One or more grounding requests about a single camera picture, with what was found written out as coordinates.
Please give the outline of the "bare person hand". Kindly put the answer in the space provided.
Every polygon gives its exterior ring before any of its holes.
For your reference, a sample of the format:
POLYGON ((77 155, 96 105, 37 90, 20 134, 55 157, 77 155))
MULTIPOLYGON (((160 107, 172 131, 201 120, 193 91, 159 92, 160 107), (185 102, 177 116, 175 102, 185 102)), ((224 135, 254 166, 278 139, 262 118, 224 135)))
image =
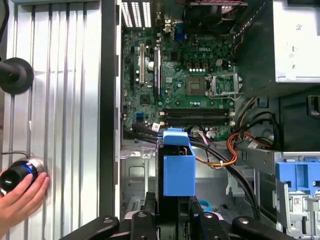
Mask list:
POLYGON ((47 173, 41 173, 35 182, 28 174, 22 182, 0 198, 0 223, 9 227, 27 219, 42 205, 49 185, 47 173))

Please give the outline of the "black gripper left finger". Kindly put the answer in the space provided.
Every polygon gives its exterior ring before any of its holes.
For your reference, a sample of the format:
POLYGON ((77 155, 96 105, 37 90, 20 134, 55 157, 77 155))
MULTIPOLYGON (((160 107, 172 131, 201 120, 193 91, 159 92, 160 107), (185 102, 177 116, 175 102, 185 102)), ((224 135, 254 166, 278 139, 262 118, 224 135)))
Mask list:
POLYGON ((144 209, 131 211, 123 221, 117 217, 99 216, 72 231, 62 240, 156 240, 156 195, 147 192, 144 209))

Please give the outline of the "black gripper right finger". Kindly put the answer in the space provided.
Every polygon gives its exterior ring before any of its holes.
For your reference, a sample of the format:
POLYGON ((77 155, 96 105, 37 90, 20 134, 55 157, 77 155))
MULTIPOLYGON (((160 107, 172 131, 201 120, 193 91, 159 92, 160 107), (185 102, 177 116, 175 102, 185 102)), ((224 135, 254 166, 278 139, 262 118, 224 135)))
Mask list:
POLYGON ((193 240, 283 240, 284 233, 249 216, 238 216, 229 224, 215 212, 204 211, 190 198, 191 238, 193 240))

